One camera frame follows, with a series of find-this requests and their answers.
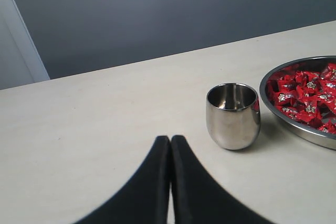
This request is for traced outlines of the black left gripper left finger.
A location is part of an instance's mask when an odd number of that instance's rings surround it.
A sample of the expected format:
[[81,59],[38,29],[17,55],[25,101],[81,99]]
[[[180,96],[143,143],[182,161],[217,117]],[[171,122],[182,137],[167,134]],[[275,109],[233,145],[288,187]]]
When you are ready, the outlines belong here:
[[127,183],[77,223],[167,223],[169,196],[170,140],[158,136]]

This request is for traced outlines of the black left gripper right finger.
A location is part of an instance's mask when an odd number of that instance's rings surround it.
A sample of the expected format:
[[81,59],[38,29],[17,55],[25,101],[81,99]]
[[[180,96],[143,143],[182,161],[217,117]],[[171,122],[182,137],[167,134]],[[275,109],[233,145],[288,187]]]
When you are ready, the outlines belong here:
[[171,139],[176,223],[271,223],[229,194],[203,167],[186,138]]

